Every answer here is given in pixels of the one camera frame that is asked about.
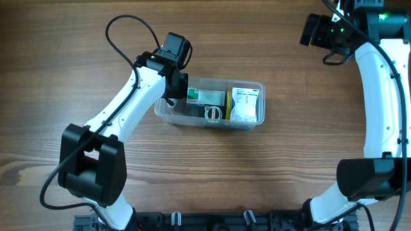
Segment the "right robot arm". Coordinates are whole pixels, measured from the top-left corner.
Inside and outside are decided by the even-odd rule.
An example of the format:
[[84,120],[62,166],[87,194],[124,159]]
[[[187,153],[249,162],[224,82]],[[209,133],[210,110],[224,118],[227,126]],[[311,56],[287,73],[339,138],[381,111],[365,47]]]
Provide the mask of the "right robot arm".
[[410,15],[383,1],[326,1],[332,16],[310,14],[300,43],[354,60],[365,103],[363,157],[344,159],[336,182],[305,204],[307,227],[341,222],[366,205],[398,197],[396,228],[410,190]]

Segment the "small green square box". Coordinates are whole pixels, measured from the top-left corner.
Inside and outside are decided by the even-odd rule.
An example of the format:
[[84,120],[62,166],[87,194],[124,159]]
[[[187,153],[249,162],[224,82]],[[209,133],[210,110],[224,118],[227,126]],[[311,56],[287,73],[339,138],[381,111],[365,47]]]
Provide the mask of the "small green square box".
[[206,105],[204,107],[204,117],[212,122],[223,119],[223,110],[219,106]]

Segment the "clear plastic container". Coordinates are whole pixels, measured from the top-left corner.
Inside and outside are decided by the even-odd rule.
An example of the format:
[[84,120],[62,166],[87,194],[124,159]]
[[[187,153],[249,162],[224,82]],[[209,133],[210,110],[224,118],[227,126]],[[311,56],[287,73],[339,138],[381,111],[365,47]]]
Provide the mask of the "clear plastic container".
[[265,86],[218,78],[189,79],[187,97],[155,102],[155,113],[171,124],[250,130],[265,118]]

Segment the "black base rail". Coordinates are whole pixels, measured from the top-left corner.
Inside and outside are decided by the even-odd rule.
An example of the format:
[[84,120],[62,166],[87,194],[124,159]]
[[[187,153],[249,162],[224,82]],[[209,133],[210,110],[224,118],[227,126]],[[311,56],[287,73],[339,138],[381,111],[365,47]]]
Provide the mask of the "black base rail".
[[[134,212],[125,230],[142,231],[212,231],[212,230],[307,230],[304,215],[300,210],[272,210],[270,212],[240,212],[163,214],[161,212]],[[73,230],[114,230],[98,220],[97,215],[75,216]],[[356,212],[338,223],[317,230],[359,230]]]

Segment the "white plaster box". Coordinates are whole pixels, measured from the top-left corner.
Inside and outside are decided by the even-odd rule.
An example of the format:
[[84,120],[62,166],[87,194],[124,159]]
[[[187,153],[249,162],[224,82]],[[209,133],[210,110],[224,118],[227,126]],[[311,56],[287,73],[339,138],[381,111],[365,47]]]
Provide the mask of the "white plaster box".
[[257,121],[256,103],[258,96],[257,89],[233,87],[230,120],[255,123]]

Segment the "blue VapoDrops lozenge box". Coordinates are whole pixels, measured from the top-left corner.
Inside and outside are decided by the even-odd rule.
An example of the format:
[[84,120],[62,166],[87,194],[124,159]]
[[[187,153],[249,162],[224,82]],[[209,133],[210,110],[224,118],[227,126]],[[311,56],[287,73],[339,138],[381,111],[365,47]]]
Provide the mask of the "blue VapoDrops lozenge box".
[[229,120],[231,118],[231,102],[232,102],[232,92],[228,90],[226,92],[226,103],[225,103],[225,119]]

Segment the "white green medicine box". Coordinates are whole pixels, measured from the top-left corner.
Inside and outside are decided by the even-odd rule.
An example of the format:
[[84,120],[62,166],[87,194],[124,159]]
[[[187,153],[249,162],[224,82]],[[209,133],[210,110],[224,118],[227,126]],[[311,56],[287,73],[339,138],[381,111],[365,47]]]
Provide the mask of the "white green medicine box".
[[193,106],[224,106],[225,91],[189,88],[186,103]]

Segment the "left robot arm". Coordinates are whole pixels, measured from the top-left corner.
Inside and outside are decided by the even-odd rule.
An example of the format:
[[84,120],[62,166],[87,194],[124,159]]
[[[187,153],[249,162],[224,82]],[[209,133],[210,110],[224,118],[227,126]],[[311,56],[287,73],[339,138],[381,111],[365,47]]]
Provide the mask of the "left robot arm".
[[127,179],[125,144],[159,99],[185,98],[188,74],[182,70],[192,54],[189,40],[168,33],[164,44],[144,52],[115,98],[83,126],[70,124],[62,134],[58,184],[91,206],[105,228],[130,228],[134,209],[123,188]]

